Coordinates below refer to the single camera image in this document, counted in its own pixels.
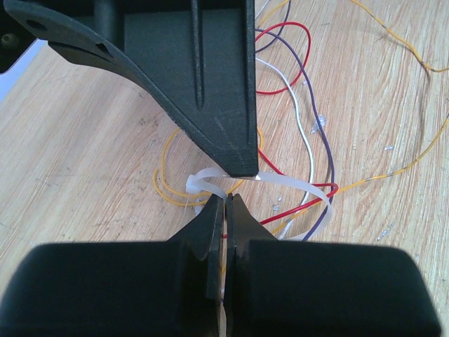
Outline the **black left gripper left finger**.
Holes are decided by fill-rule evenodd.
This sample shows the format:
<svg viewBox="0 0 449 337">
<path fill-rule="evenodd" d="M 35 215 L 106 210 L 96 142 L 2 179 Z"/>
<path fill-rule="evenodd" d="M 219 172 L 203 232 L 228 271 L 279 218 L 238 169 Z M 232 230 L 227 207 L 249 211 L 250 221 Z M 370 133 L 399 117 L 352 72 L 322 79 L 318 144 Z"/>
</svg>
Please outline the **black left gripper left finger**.
<svg viewBox="0 0 449 337">
<path fill-rule="evenodd" d="M 2 336 L 218 336 L 224 202 L 159 242 L 34 247 L 1 300 Z"/>
</svg>

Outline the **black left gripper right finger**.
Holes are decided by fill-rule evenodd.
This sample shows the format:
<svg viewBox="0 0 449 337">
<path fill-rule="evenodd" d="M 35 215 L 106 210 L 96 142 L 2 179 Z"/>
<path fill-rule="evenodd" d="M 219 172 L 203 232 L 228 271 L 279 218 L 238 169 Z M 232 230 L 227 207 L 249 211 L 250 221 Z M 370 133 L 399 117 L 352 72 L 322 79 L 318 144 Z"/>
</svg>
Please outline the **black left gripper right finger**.
<svg viewBox="0 0 449 337">
<path fill-rule="evenodd" d="M 422 275 L 388 246 L 281 241 L 226 201 L 228 336 L 439 336 Z"/>
</svg>

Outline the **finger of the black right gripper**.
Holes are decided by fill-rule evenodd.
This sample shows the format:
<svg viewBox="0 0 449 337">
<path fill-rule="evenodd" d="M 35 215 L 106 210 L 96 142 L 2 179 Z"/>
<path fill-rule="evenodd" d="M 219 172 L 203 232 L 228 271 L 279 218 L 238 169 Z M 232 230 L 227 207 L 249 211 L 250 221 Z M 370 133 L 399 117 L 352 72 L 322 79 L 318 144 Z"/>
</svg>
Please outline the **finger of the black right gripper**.
<svg viewBox="0 0 449 337">
<path fill-rule="evenodd" d="M 68 62 L 144 89 L 232 177 L 258 171 L 253 1 L 5 1 Z"/>
</svg>

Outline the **clear zip tie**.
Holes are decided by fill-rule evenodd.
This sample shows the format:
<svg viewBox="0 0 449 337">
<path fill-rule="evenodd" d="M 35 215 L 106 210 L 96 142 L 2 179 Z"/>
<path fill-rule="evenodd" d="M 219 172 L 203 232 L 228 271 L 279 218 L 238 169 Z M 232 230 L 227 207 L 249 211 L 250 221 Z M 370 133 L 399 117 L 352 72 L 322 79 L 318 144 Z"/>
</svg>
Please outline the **clear zip tie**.
<svg viewBox="0 0 449 337">
<path fill-rule="evenodd" d="M 194 175 L 190 175 L 185 184 L 186 192 L 189 194 L 200 194 L 202 192 L 209 192 L 221 198 L 225 197 L 225 190 L 218 185 L 211 183 L 212 178 L 226 178 L 230 176 L 218 167 L 209 167 L 200 170 Z M 266 225 L 268 223 L 284 219 L 285 223 L 280 227 L 279 239 L 285 239 L 293 221 L 300 215 L 301 212 L 306 211 L 312 206 L 320 202 L 324 202 L 326 207 L 323 213 L 309 230 L 302 234 L 291 237 L 292 240 L 306 241 L 321 232 L 330 222 L 333 214 L 332 197 L 338 192 L 339 187 L 335 183 L 313 184 L 311 181 L 298 180 L 289 176 L 282 175 L 276 172 L 259 172 L 254 177 L 242 178 L 238 180 L 240 183 L 244 181 L 254 181 L 263 184 L 278 185 L 286 189 L 294 189 L 292 194 L 275 195 L 269 193 L 266 197 L 262 195 L 256 200 L 262 202 L 262 206 L 267 205 L 267 201 L 272 203 L 274 215 L 263 220 L 261 223 Z"/>
</svg>

